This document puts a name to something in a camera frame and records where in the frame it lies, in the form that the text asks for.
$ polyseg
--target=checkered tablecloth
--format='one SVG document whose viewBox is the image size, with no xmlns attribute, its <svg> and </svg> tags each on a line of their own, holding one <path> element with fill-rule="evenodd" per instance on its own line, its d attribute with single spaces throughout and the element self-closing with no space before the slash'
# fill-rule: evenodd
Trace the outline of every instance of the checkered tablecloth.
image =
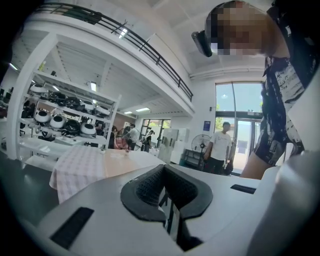
<svg viewBox="0 0 320 256">
<path fill-rule="evenodd" d="M 96 147 L 75 145 L 54 166 L 50 186 L 57 190 L 59 203 L 89 184 L 106 178 L 104 154 Z"/>
</svg>

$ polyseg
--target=metal railing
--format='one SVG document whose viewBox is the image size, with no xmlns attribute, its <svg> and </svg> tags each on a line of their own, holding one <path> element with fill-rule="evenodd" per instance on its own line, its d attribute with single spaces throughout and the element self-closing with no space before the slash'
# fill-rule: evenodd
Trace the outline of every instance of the metal railing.
<svg viewBox="0 0 320 256">
<path fill-rule="evenodd" d="M 96 12 L 78 5 L 50 2 L 39 6 L 35 13 L 48 13 L 48 14 L 58 14 L 63 16 L 68 16 L 81 20 L 92 25 L 102 26 L 105 30 L 110 31 L 111 34 L 121 35 L 123 34 L 123 29 L 126 30 L 125 34 L 122 36 L 122 40 L 127 41 L 134 47 L 136 47 L 140 52 L 146 54 L 155 64 L 164 70 L 177 84 L 186 96 L 192 101 L 193 93 L 188 88 L 186 83 L 174 70 L 174 68 L 157 52 L 147 41 L 133 32 L 131 29 L 121 24 L 118 21 L 103 15 L 100 12 Z"/>
</svg>

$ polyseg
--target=vr headset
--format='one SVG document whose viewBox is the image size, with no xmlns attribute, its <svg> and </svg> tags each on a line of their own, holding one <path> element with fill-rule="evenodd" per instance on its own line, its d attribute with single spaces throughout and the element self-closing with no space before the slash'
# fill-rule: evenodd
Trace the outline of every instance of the vr headset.
<svg viewBox="0 0 320 256">
<path fill-rule="evenodd" d="M 193 32 L 191 36 L 199 52 L 206 57 L 211 57 L 212 50 L 211 50 L 210 42 L 206 37 L 205 30 L 201 30 L 199 32 Z"/>
</svg>

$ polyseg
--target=wall sign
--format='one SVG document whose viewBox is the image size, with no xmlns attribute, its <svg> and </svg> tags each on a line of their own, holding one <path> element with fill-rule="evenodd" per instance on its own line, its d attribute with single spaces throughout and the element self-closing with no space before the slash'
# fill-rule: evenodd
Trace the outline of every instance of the wall sign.
<svg viewBox="0 0 320 256">
<path fill-rule="evenodd" d="M 210 125 L 211 125 L 211 121 L 204 121 L 203 130 L 210 131 Z"/>
</svg>

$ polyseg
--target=white t-shirt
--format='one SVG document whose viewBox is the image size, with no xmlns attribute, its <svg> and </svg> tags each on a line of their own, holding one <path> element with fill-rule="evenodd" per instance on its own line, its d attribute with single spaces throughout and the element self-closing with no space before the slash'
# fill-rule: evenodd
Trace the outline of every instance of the white t-shirt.
<svg viewBox="0 0 320 256">
<path fill-rule="evenodd" d="M 231 149 L 231 137 L 229 134 L 223 134 L 217 131 L 212 135 L 210 142 L 213 143 L 211 157 L 217 160 L 226 160 L 227 148 Z"/>
<path fill-rule="evenodd" d="M 139 140 L 140 132 L 136 128 L 132 128 L 128 134 L 130 134 L 130 139 L 133 143 L 137 143 Z"/>
</svg>

